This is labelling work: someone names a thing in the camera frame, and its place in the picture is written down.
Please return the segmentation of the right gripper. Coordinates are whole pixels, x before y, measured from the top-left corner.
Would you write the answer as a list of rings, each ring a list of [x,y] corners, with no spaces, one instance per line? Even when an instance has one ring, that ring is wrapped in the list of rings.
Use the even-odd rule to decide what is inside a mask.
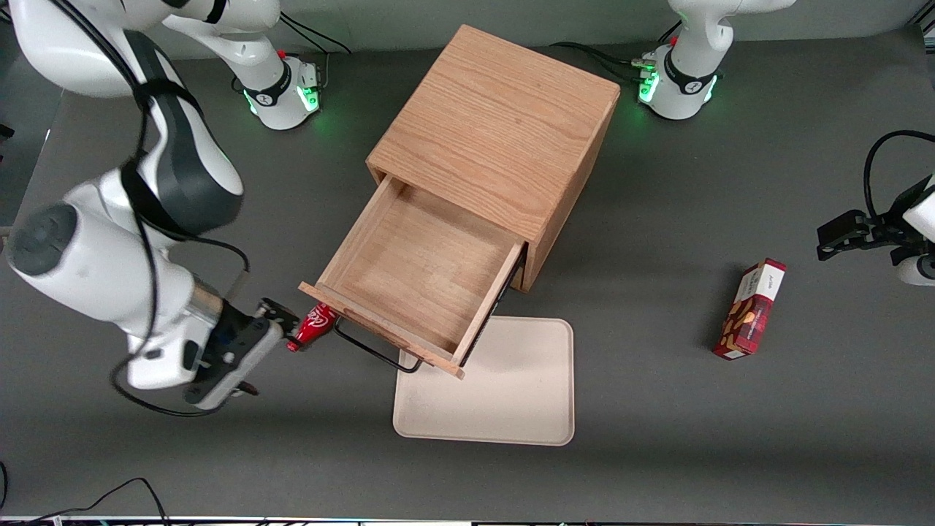
[[[196,378],[183,392],[185,403],[201,411],[214,411],[230,397],[258,397],[248,374],[266,359],[283,332],[295,332],[300,318],[283,304],[262,297],[257,316],[263,319],[223,319],[208,337],[206,352]]]

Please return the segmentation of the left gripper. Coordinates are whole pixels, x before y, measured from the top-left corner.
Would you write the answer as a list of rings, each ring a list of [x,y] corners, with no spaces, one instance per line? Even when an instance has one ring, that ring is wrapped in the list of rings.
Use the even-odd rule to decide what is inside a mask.
[[[904,220],[929,242],[934,243],[934,180],[929,175],[920,182],[920,193],[912,205],[904,212]],[[872,250],[893,246],[891,261],[904,261],[911,257],[911,247],[902,246],[889,239],[884,231],[867,223],[867,216],[861,210],[848,210],[835,219],[816,229],[818,246],[816,256],[820,261],[827,261],[836,254],[849,250]]]

